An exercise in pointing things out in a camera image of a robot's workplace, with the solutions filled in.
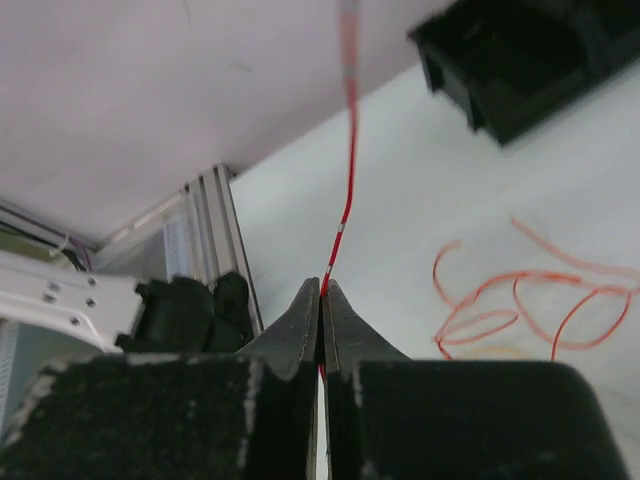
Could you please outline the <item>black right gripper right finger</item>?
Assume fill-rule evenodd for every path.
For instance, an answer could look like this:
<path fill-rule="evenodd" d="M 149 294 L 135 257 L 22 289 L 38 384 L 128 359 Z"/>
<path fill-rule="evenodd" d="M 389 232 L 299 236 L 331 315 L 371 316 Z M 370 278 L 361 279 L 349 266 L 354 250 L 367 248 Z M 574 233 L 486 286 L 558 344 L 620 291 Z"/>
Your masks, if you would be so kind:
<path fill-rule="evenodd" d="M 413 360 L 321 301 L 332 479 L 625 479 L 597 396 L 546 361 Z"/>

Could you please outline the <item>black compartment storage bin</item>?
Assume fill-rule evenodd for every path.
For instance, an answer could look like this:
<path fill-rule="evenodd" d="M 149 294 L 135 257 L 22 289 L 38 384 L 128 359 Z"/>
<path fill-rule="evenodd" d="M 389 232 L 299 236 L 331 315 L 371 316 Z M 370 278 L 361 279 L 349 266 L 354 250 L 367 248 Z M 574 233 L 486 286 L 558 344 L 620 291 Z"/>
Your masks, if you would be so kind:
<path fill-rule="evenodd" d="M 432 93 L 506 145 L 639 59 L 636 1 L 455 1 L 407 33 Z"/>

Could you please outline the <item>aluminium frame rail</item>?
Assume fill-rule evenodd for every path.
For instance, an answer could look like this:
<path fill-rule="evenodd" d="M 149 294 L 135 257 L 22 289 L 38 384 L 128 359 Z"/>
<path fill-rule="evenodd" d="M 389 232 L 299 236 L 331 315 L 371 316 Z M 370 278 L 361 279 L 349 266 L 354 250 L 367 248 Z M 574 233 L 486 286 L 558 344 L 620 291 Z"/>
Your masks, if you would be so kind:
<path fill-rule="evenodd" d="M 263 330 L 232 197 L 234 174 L 216 165 L 107 237 L 94 257 L 101 273 L 143 279 L 195 278 L 212 286 L 229 271 L 248 283 L 254 335 Z"/>

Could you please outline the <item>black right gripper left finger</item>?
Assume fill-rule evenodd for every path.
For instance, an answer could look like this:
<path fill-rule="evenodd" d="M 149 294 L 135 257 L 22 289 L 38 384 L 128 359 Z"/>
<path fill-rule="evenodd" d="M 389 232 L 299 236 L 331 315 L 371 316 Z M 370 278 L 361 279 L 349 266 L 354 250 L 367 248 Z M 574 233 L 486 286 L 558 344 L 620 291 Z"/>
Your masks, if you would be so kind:
<path fill-rule="evenodd" d="M 59 358 L 1 442 L 5 479 L 312 479 L 319 282 L 235 354 Z"/>

